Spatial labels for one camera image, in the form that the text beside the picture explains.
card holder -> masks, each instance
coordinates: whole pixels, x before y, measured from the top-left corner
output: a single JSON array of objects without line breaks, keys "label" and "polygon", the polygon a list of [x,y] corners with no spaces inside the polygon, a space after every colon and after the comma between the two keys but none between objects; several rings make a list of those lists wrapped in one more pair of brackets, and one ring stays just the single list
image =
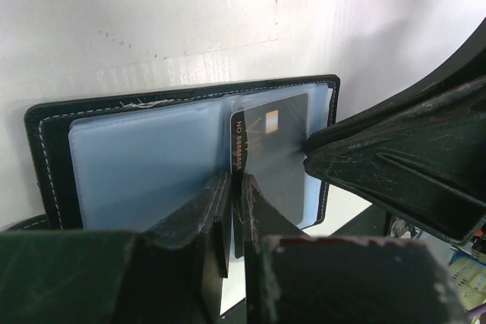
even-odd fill
[{"label": "card holder", "polygon": [[[258,106],[275,108],[277,114],[280,109],[280,131],[286,127],[288,133],[282,135],[277,126],[271,134],[258,131],[259,140],[280,134],[271,150],[258,155],[248,138],[253,159],[247,162],[247,172],[260,179],[287,219],[301,228],[314,224],[320,184],[306,184],[312,178],[305,173],[301,146],[314,132],[312,117],[323,121],[324,105],[314,105],[314,96],[327,91],[327,85],[302,85],[73,122],[68,138],[83,227],[143,231],[168,216],[192,199],[210,176],[228,169],[229,155],[221,151],[231,138],[226,133],[229,109],[247,114]],[[297,111],[301,115],[292,115],[305,114],[302,126],[292,124],[295,118],[285,118],[285,111],[294,112],[289,103],[295,98],[305,98]]]},{"label": "card holder", "polygon": [[[117,209],[109,209],[109,203],[105,204],[106,210],[101,209],[100,211],[96,211],[93,210],[93,207],[90,206],[90,204],[83,206],[83,203],[81,202],[80,209],[80,198],[83,198],[83,193],[87,192],[84,192],[83,190],[83,192],[79,194],[78,189],[80,186],[82,186],[84,189],[84,184],[88,184],[88,190],[93,190],[90,193],[97,193],[97,198],[105,201],[108,201],[108,199],[106,199],[106,194],[109,194],[110,191],[113,192],[116,189],[119,189],[120,192],[125,192],[124,194],[115,192],[115,194],[124,195],[127,197],[126,200],[128,201],[136,200],[136,197],[133,195],[129,196],[129,194],[126,193],[123,183],[114,184],[113,180],[111,180],[112,176],[107,177],[107,171],[103,171],[102,168],[99,171],[95,171],[101,178],[96,178],[95,172],[93,173],[93,176],[89,176],[87,171],[83,170],[83,168],[86,168],[89,161],[83,161],[77,168],[74,167],[74,165],[79,162],[80,152],[89,152],[89,146],[83,145],[81,137],[84,136],[84,138],[87,138],[87,136],[96,130],[95,126],[97,125],[101,131],[107,128],[107,123],[111,123],[111,121],[109,121],[110,118],[113,118],[114,116],[121,116],[121,119],[123,120],[123,124],[121,126],[113,125],[108,127],[108,129],[112,128],[113,130],[117,130],[117,133],[120,134],[117,138],[108,136],[105,136],[105,139],[103,139],[101,136],[97,138],[99,138],[100,143],[105,144],[106,150],[111,153],[111,156],[117,156],[116,154],[113,154],[113,151],[116,151],[117,146],[115,141],[119,143],[120,140],[123,140],[125,144],[129,144],[131,141],[134,143],[133,150],[146,149],[146,161],[150,160],[151,162],[154,162],[157,159],[161,159],[163,156],[160,154],[160,151],[158,151],[156,148],[154,149],[156,143],[153,143],[153,139],[157,137],[159,140],[163,140],[163,138],[167,138],[168,136],[164,136],[164,133],[162,132],[155,131],[155,125],[153,127],[150,126],[152,121],[145,121],[144,119],[151,115],[151,112],[153,112],[154,114],[150,117],[159,123],[161,121],[158,120],[158,116],[156,116],[156,114],[160,110],[170,110],[170,108],[175,107],[176,105],[178,108],[187,106],[189,109],[195,111],[197,108],[199,108],[200,102],[214,102],[218,106],[204,106],[201,107],[202,109],[199,113],[196,113],[199,115],[210,115],[210,118],[194,119],[194,126],[200,123],[203,123],[204,125],[209,123],[206,125],[206,127],[202,127],[200,129],[200,135],[204,135],[207,141],[203,142],[201,138],[194,138],[194,135],[192,134],[181,135],[184,137],[185,143],[188,143],[188,140],[192,140],[191,143],[194,143],[194,145],[199,148],[201,153],[208,155],[208,158],[204,160],[204,163],[202,163],[202,165],[205,166],[203,166],[202,169],[204,170],[206,168],[209,174],[210,171],[213,172],[214,170],[220,169],[221,166],[225,164],[224,159],[229,157],[229,141],[225,143],[226,139],[222,139],[217,143],[215,139],[215,143],[213,144],[211,141],[211,138],[213,138],[213,133],[209,133],[207,128],[213,132],[215,131],[217,134],[221,133],[228,136],[227,131],[229,130],[229,120],[226,121],[224,118],[222,119],[221,115],[231,114],[232,99],[253,97],[253,94],[255,93],[263,93],[268,90],[279,92],[288,87],[320,84],[326,85],[332,91],[330,93],[332,95],[331,100],[327,100],[331,104],[330,113],[327,113],[327,110],[322,113],[322,120],[325,125],[328,125],[331,122],[334,122],[336,97],[339,90],[339,79],[333,75],[281,80],[264,80],[247,83],[227,83],[197,89],[170,90],[157,93],[139,93],[125,96],[73,100],[68,102],[36,105],[35,107],[32,107],[26,113],[25,123],[31,152],[33,154],[33,161],[36,168],[39,187],[50,225],[53,228],[88,228],[90,227],[91,223],[87,223],[85,226],[83,222],[83,220],[87,220],[87,222],[89,221],[93,223],[93,225],[91,225],[92,227],[97,227],[103,223],[103,225],[106,224],[110,228],[121,228],[121,223],[118,224],[116,222],[118,220],[116,217],[118,211]],[[176,114],[177,113],[174,114],[173,118],[177,119],[178,117]],[[218,125],[212,124],[210,121],[208,122],[208,119],[213,119],[215,123],[216,119],[218,119]],[[130,133],[130,128],[125,130],[124,128],[131,125],[131,123],[133,125],[140,123],[140,126],[137,126],[137,128],[146,128],[145,131],[155,137],[153,137],[152,140],[150,138],[140,138],[140,136],[137,137],[136,131],[134,131],[134,133]],[[213,153],[215,149],[228,152],[220,153],[220,156],[216,156]],[[91,162],[95,162],[97,159],[103,157],[99,154],[99,151],[97,152],[94,150],[91,152],[94,153],[93,157],[91,158]],[[183,154],[184,153],[178,154],[178,161],[184,160],[186,156],[182,156]],[[109,160],[109,155],[106,155],[103,158]],[[126,165],[122,166],[122,168],[114,168],[113,171],[115,175],[118,174],[124,176],[123,174],[126,174],[124,179],[121,181],[128,181],[129,178],[127,178],[127,176],[134,176],[134,174],[129,172],[130,169],[127,168]],[[157,173],[158,171],[154,169],[153,175],[157,175]],[[77,174],[84,174],[83,181],[80,183],[80,186],[77,185]],[[184,172],[182,171],[179,175],[175,173],[174,176],[170,175],[169,177],[181,177],[183,174]],[[197,174],[192,175],[194,179],[185,178],[185,184],[187,183],[189,187],[192,186],[194,191],[196,191],[197,186],[201,186],[204,184],[204,182],[206,182],[203,181],[204,179],[202,178],[202,175],[204,174],[201,174],[199,179]],[[154,178],[153,175],[147,174],[147,179],[141,178],[140,183],[147,184],[147,186],[152,189],[153,185],[150,184],[157,179]],[[96,180],[99,180],[98,184],[92,184],[92,181]],[[156,214],[169,214],[170,211],[177,209],[178,204],[180,204],[180,202],[183,200],[182,197],[181,199],[172,199],[170,196],[174,195],[172,193],[168,193],[169,190],[165,188],[160,189],[158,192],[155,191],[155,189],[152,189],[151,191],[153,191],[154,195],[153,200],[149,199],[150,201],[155,201],[156,195],[160,196],[161,201],[170,201],[166,212],[157,211]],[[320,206],[325,207],[325,201],[326,197],[321,194]],[[143,207],[140,208],[140,210],[142,210],[140,211],[140,217],[143,218],[144,216],[144,219],[147,219],[143,224],[140,223],[138,226],[124,224],[124,226],[129,226],[130,228],[140,228],[149,224],[150,214],[148,214],[148,211],[150,211],[150,209],[148,209],[148,206],[150,206],[149,203],[147,204],[147,211],[145,212],[142,209]],[[89,218],[81,218],[82,209],[85,209],[86,217]],[[323,211],[324,210],[322,209],[319,215],[314,216],[317,222],[323,219]],[[130,221],[131,213],[129,211],[120,209],[119,212],[121,216],[124,217],[119,218],[120,222],[124,219],[127,219],[125,222]]]}]

leather cover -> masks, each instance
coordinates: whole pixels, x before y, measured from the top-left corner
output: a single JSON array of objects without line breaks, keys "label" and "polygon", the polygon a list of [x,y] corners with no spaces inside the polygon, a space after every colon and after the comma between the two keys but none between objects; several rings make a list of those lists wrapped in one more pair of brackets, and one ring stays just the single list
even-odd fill
[{"label": "leather cover", "polygon": [[[245,83],[224,83],[208,87],[167,90],[71,100],[35,105],[25,115],[25,125],[40,192],[51,228],[82,228],[79,202],[74,180],[68,132],[71,123],[80,118],[162,108],[168,105],[212,99],[232,93],[258,92],[306,83],[326,83],[332,90],[327,124],[336,120],[339,78],[335,75],[263,80]],[[320,213],[322,222],[328,184],[322,184]]]},{"label": "leather cover", "polygon": [[22,220],[20,222],[16,222],[12,225],[9,225],[5,230],[6,231],[38,231],[38,230],[45,230],[50,229],[49,222],[47,221],[47,215],[41,214],[33,216],[32,218],[28,218]]}]

white surface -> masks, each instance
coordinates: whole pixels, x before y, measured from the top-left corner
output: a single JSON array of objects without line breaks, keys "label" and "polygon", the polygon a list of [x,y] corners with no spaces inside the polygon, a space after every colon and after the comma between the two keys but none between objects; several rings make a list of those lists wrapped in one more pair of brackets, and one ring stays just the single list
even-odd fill
[{"label": "white surface", "polygon": [[[0,226],[43,211],[33,104],[335,73],[342,119],[434,70],[485,14],[485,0],[0,0]],[[363,206],[334,192],[321,232]]]}]

